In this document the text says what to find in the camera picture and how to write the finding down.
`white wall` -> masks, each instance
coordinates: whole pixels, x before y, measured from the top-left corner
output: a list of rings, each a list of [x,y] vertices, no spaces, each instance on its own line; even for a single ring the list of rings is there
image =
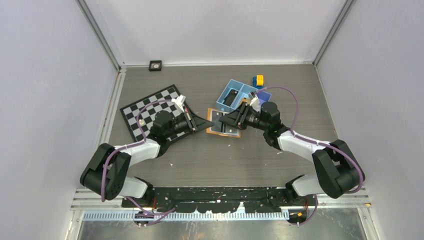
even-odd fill
[[[358,0],[318,66],[388,240],[424,234],[424,2]]]
[[[0,4],[0,239],[58,240],[116,73],[75,1]]]
[[[146,65],[149,60],[166,64],[311,62],[344,1],[87,3],[99,22],[105,23],[102,30],[111,34],[125,63]]]

